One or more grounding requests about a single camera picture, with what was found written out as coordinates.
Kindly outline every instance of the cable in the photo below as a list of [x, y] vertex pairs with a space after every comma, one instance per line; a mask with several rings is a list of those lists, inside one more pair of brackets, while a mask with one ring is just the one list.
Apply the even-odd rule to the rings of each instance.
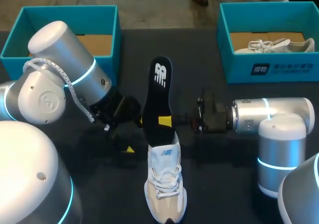
[[27, 61], [24, 66], [23, 66], [23, 72], [26, 71], [28, 66], [33, 67], [34, 65], [36, 65], [35, 63], [44, 63], [46, 65], [49, 65], [51, 67], [53, 67], [64, 79], [65, 83], [67, 84], [72, 99], [74, 101], [74, 103], [76, 104], [76, 106], [86, 115], [86, 117], [89, 119], [89, 121], [91, 123], [94, 122], [94, 118], [92, 116], [92, 114], [80, 103], [78, 97], [76, 96], [75, 90], [73, 88], [72, 82], [70, 81], [69, 77], [67, 76], [67, 74], [62, 70], [61, 67], [59, 67], [57, 64], [55, 64], [54, 62], [47, 60], [47, 59], [43, 59], [43, 58], [33, 58], [30, 61]]

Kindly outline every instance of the black table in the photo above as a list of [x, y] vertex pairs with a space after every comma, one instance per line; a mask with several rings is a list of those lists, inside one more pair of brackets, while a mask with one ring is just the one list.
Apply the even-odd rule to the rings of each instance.
[[[227, 85], [221, 66], [215, 30], [123, 30], [120, 88], [145, 101], [150, 61], [158, 55], [173, 63], [170, 103], [173, 114], [190, 112], [201, 88], [215, 91], [216, 98], [306, 97], [318, 113], [319, 83]], [[0, 34], [3, 46], [8, 33]], [[2, 82], [9, 78], [1, 66]], [[125, 142], [144, 147], [133, 167], [119, 168], [105, 144], [102, 125], [90, 124], [68, 99], [67, 110], [54, 124], [39, 126], [54, 142], [79, 189], [83, 224], [153, 224], [144, 197], [147, 179], [147, 143], [133, 124], [119, 128]], [[308, 137], [307, 158], [319, 152], [318, 125]], [[256, 187], [255, 137], [208, 135], [198, 140], [188, 127], [178, 129], [188, 203], [184, 224], [280, 224], [276, 201]]]

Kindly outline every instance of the white shoe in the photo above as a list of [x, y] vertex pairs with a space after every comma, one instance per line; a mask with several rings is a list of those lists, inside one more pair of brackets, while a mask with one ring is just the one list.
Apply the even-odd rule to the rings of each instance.
[[180, 145], [176, 133], [171, 145], [149, 146], [148, 164], [144, 192], [150, 212], [160, 224], [179, 223], [186, 210], [187, 194], [181, 176]]
[[315, 41], [309, 38], [305, 42], [291, 42], [289, 39], [271, 41], [251, 41], [248, 48], [239, 49], [235, 53], [285, 53], [285, 52], [314, 52]]

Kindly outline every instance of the insole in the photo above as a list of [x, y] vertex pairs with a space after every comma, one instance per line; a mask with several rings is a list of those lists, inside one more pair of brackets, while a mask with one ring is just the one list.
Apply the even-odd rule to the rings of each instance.
[[156, 57], [150, 65], [149, 89], [142, 114], [143, 130], [150, 146], [172, 144], [175, 130], [169, 92], [172, 65], [167, 57]]

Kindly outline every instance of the new balance logo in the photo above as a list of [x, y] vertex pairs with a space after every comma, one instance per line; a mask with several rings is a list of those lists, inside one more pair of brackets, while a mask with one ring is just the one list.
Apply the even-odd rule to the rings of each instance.
[[165, 88], [165, 79], [166, 79], [166, 67], [161, 66], [159, 63], [156, 63], [154, 80]]
[[172, 151], [173, 151], [172, 149], [163, 150], [163, 152], [161, 153], [161, 156], [171, 155]]

